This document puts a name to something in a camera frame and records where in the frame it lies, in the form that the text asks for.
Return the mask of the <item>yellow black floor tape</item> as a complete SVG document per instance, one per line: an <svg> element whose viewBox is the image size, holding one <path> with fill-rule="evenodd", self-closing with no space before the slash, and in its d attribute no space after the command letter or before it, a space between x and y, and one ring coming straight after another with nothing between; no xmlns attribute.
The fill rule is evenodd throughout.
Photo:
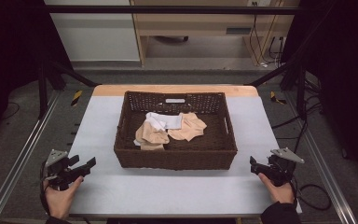
<svg viewBox="0 0 358 224"><path fill-rule="evenodd" d="M83 91L76 91L76 93L75 93L75 95L74 95L74 97L73 97L73 100L72 100L72 102L71 102L71 106L77 105L78 100L79 100L79 98L80 98L82 92L83 92Z"/></svg>
<svg viewBox="0 0 358 224"><path fill-rule="evenodd" d="M285 100L283 100L283 99L278 99L278 98L276 97L276 94L275 94L274 91L271 91L271 92L270 92L270 101L271 101L271 102L274 102L274 103L278 103L278 104L280 104L280 105L286 105L286 104L287 104L287 102L286 102Z"/></svg>

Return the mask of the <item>brown wicker basket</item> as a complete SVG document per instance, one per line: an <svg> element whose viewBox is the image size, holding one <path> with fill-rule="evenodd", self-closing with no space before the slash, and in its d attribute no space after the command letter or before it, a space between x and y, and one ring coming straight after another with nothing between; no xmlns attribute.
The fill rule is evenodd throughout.
<svg viewBox="0 0 358 224"><path fill-rule="evenodd" d="M174 140L162 150L142 150L133 141L146 114L190 112L205 124L203 135ZM117 126L114 151L124 168L227 170L237 154L234 132L222 92L160 93L127 91Z"/></svg>

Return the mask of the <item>white cabinet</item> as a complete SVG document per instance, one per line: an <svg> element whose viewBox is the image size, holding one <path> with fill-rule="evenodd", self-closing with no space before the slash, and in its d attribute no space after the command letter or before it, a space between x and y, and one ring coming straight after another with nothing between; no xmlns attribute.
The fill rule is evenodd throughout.
<svg viewBox="0 0 358 224"><path fill-rule="evenodd" d="M131 14L50 16L72 62L140 61Z"/></svg>

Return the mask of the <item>person's left hand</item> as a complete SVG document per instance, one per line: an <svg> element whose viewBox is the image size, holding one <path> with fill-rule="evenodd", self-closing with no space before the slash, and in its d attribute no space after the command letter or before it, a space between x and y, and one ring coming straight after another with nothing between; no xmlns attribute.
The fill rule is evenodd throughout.
<svg viewBox="0 0 358 224"><path fill-rule="evenodd" d="M68 189L62 191L53 189L47 180L43 182L49 214L52 217L61 220L66 220L69 217L73 199L82 182L83 177L80 176Z"/></svg>

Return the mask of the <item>aluminium floor rail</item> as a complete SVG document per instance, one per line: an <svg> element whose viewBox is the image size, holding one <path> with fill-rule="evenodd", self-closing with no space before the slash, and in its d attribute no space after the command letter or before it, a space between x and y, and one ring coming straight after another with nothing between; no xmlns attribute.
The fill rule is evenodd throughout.
<svg viewBox="0 0 358 224"><path fill-rule="evenodd" d="M287 97L288 104L295 114L299 115L296 110L296 97L291 92L285 92L284 96ZM320 108L320 102L316 101L315 95L305 97L305 115L310 116L314 108ZM337 179L334 177L332 170L328 166L323 154L318 147L307 122L307 128L303 131L302 139L305 141L312 161L318 171L318 174L324 184L324 189L329 196L331 203L337 213L341 224L358 224L358 221L352 212L352 209L346 200L344 193L339 186Z"/></svg>
<svg viewBox="0 0 358 224"><path fill-rule="evenodd" d="M4 183L0 188L0 215L9 199L13 189L15 188L22 171L27 164L29 158L31 157L36 144L40 136L42 135L49 118L53 110L56 107L56 104L61 96L60 91L53 91L49 100L48 100L48 107L45 114L42 116L41 119L38 119L33 130L31 131L30 135L28 136L24 146L21 149L21 152L17 159L15 160L13 166L11 167Z"/></svg>

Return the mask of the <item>person's right hand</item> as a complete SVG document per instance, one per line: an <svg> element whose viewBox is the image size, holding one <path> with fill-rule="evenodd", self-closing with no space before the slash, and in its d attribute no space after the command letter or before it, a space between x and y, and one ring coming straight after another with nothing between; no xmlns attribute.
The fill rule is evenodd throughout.
<svg viewBox="0 0 358 224"><path fill-rule="evenodd" d="M262 173L258 174L259 179L267 188L270 198L274 203L294 203L295 196L292 187L289 183L285 183L276 187L272 182Z"/></svg>

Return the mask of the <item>black metal frame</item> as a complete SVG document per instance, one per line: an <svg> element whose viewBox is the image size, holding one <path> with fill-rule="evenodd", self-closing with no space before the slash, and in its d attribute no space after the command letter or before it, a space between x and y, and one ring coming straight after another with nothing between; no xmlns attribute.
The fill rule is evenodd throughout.
<svg viewBox="0 0 358 224"><path fill-rule="evenodd" d="M192 7L192 6L68 6L68 5L47 5L32 7L32 11L50 13L81 13L81 14L228 14L228 15L296 15L306 11L302 7ZM48 113L47 84L50 82L54 90L63 90L65 82L60 75L55 75L48 70L62 72L88 87L95 88L95 83L62 64L52 61L49 55L49 48L44 45L40 37L35 37L34 57L39 63L38 84L40 112L39 119Z"/></svg>

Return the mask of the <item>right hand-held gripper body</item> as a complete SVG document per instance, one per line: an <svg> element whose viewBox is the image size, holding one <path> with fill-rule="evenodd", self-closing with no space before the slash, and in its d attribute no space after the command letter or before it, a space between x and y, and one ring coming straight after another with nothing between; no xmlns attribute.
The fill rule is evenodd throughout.
<svg viewBox="0 0 358 224"><path fill-rule="evenodd" d="M270 165L268 157L269 174L266 175L266 177L271 180L276 187L290 182L293 178L296 165L305 162L288 147L272 149L270 152L271 155L276 155L278 157L278 161L276 164Z"/></svg>

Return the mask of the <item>white cloth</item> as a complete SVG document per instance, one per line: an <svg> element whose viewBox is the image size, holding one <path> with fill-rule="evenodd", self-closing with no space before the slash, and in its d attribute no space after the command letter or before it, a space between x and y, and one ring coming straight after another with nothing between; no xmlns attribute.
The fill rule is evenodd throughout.
<svg viewBox="0 0 358 224"><path fill-rule="evenodd" d="M157 130L170 130L182 128L182 116L181 115L162 115L154 112L148 112L145 115L145 121L149 122L152 127Z"/></svg>

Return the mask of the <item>light wooden desk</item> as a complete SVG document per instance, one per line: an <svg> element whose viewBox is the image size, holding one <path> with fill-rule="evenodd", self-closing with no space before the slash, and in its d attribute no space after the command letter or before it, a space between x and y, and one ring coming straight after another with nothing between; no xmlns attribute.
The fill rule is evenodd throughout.
<svg viewBox="0 0 358 224"><path fill-rule="evenodd" d="M300 0L130 0L132 6L296 7ZM135 14L136 34L146 36L241 36L254 65L272 62L268 49L286 37L292 15Z"/></svg>

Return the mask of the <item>black curtain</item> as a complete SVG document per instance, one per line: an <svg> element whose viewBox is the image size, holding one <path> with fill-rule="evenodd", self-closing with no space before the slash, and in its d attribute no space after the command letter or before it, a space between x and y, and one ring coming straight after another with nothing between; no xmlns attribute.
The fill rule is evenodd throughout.
<svg viewBox="0 0 358 224"><path fill-rule="evenodd" d="M11 92L37 80L38 63L24 32L12 23L15 15L26 17L30 31L38 35L50 60L72 66L50 14L41 9L44 5L45 0L0 0L0 120Z"/></svg>
<svg viewBox="0 0 358 224"><path fill-rule="evenodd" d="M337 0L315 40L306 70L321 81L328 118L358 162L358 0Z"/></svg>

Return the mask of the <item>beige cloth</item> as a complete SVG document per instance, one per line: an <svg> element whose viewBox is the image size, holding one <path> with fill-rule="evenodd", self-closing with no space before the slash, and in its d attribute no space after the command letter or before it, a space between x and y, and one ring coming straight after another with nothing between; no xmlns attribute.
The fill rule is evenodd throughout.
<svg viewBox="0 0 358 224"><path fill-rule="evenodd" d="M169 142L170 139L165 131L156 129L147 121L135 132L133 141L141 150L163 150Z"/></svg>
<svg viewBox="0 0 358 224"><path fill-rule="evenodd" d="M207 124L199 119L195 113L181 113L180 116L182 117L181 128L168 130L168 135L172 139L189 142L197 136L204 135Z"/></svg>

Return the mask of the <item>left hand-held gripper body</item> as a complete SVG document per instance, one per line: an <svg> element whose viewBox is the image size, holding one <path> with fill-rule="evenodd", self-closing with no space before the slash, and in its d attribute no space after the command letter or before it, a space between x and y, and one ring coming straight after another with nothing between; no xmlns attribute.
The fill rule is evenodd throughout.
<svg viewBox="0 0 358 224"><path fill-rule="evenodd" d="M71 169L67 151L52 149L48 158L41 165L41 189L44 191L43 182L55 190L66 190L81 174L79 168Z"/></svg>

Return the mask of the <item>light grey table mat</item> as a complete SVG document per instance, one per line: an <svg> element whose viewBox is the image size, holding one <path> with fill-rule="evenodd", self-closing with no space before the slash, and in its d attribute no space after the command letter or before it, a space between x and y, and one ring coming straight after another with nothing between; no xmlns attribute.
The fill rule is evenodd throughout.
<svg viewBox="0 0 358 224"><path fill-rule="evenodd" d="M245 217L271 204L269 192L250 171L278 144L260 97L230 97L228 112L238 148L231 167L214 171L124 169L113 151L123 99L94 96L71 154L95 159L76 192L73 217Z"/></svg>

